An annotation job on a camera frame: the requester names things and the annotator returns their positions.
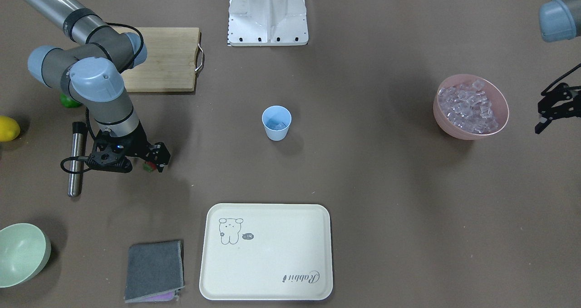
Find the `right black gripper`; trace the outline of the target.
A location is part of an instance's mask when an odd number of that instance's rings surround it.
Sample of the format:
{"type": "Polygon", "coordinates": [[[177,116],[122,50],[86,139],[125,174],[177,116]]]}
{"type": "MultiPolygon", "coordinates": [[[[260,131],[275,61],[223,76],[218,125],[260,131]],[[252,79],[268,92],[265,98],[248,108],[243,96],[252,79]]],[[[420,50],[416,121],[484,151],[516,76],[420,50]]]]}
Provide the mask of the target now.
{"type": "Polygon", "coordinates": [[[116,152],[122,151],[126,157],[137,157],[152,162],[158,172],[163,172],[169,164],[171,155],[163,142],[152,145],[145,133],[143,125],[138,124],[133,132],[122,137],[115,137],[112,130],[100,130],[94,139],[94,146],[100,148],[116,147],[116,152]]]}

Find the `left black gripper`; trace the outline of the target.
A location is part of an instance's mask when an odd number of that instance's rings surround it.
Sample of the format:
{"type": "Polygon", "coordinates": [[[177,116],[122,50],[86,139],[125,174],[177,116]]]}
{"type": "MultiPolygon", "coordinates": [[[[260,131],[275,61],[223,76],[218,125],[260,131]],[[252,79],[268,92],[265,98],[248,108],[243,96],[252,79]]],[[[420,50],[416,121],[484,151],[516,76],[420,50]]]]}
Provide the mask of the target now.
{"type": "Polygon", "coordinates": [[[542,133],[554,118],[581,117],[580,86],[559,83],[542,95],[538,103],[539,122],[535,134],[542,133]]]}

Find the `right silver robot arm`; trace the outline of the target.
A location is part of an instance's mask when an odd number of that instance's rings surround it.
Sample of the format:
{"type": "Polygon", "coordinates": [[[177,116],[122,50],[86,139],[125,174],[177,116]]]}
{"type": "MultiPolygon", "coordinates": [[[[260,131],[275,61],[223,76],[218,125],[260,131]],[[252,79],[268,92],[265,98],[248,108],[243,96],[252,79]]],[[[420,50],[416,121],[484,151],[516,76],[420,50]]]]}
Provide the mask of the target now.
{"type": "Polygon", "coordinates": [[[131,157],[162,172],[170,153],[162,142],[150,143],[125,88],[122,72],[145,62],[147,51],[139,31],[119,33],[77,0],[23,0],[60,27],[73,49],[40,46],[29,55],[30,74],[86,107],[99,127],[87,156],[61,162],[83,162],[85,171],[130,172],[131,157]]]}

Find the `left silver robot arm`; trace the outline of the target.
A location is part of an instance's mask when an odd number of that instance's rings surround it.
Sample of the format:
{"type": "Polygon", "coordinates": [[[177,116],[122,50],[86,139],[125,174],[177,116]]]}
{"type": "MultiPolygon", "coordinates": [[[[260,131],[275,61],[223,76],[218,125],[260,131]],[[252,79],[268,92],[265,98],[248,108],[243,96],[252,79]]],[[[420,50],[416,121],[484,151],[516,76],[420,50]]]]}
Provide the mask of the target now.
{"type": "MultiPolygon", "coordinates": [[[[581,0],[550,0],[539,9],[539,25],[546,43],[571,40],[581,35],[581,0]]],[[[535,133],[543,132],[553,121],[581,116],[580,87],[564,79],[580,70],[577,64],[551,82],[541,93],[537,104],[539,122],[535,133]]]]}

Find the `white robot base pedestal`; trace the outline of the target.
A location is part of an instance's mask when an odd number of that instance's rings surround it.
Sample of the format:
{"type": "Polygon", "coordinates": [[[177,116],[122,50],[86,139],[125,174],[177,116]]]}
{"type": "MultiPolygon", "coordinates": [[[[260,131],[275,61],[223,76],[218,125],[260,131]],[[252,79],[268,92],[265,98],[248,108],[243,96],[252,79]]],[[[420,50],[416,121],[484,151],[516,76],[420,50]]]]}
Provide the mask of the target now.
{"type": "Polygon", "coordinates": [[[302,46],[309,42],[305,0],[229,0],[229,46],[302,46]]]}

